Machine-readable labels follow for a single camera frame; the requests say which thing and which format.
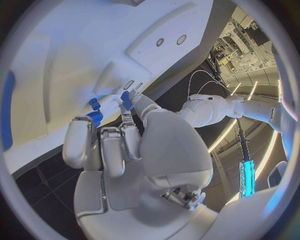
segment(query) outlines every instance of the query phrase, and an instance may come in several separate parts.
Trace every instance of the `black tile floor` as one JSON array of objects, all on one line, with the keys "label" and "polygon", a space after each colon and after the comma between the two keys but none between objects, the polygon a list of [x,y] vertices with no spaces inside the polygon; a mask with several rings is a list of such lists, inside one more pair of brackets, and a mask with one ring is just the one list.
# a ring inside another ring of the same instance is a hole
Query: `black tile floor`
[{"label": "black tile floor", "polygon": [[41,162],[16,179],[36,213],[69,240],[85,240],[74,215],[74,192],[82,169],[68,167],[62,153]]}]

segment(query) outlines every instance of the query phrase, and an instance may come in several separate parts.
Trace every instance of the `white robotic arm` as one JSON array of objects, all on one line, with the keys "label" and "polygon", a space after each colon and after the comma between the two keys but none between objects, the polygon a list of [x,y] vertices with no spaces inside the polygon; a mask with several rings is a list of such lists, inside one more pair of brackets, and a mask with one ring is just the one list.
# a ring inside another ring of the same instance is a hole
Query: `white robotic arm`
[{"label": "white robotic arm", "polygon": [[223,98],[218,95],[194,94],[177,114],[194,128],[220,122],[225,116],[241,118],[242,116],[268,123],[281,132],[281,104],[255,100],[244,100],[239,96]]}]

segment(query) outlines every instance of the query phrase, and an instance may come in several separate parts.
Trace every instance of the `circular hole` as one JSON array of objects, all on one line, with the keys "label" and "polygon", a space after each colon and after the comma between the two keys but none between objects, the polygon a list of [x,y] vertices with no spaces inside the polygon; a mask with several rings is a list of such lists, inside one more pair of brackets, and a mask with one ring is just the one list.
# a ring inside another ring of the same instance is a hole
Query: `circular hole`
[{"label": "circular hole", "polygon": [[156,43],[156,46],[160,46],[160,45],[162,45],[164,43],[164,39],[163,38],[161,38],[161,39],[159,39],[158,41],[157,41],[157,43]]},{"label": "circular hole", "polygon": [[180,38],[178,38],[177,44],[178,45],[182,44],[186,39],[187,39],[187,35],[182,35]]}]

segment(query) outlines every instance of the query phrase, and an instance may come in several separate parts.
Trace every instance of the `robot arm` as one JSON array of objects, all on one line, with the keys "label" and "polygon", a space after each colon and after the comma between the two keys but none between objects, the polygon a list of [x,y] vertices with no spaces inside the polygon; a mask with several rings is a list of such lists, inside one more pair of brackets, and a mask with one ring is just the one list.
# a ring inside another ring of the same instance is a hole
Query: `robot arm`
[{"label": "robot arm", "polygon": [[242,116],[268,123],[280,132],[280,102],[266,103],[244,100],[239,96],[223,98],[218,95],[194,94],[177,114],[194,128],[220,122],[225,116],[241,118]]}]

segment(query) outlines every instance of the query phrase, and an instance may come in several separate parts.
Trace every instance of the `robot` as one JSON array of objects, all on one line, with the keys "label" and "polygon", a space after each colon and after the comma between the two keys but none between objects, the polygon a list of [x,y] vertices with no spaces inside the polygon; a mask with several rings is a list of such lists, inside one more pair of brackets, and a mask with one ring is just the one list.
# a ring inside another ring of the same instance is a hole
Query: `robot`
[{"label": "robot", "polygon": [[[195,94],[174,113],[136,89],[121,99],[119,127],[102,127],[97,135],[89,116],[76,116],[63,145],[65,163],[84,169],[74,212],[88,239],[201,239],[217,213],[202,203],[213,163],[194,128],[225,116],[260,120],[277,131],[281,127],[279,102]],[[142,137],[133,107],[145,128]]]}]

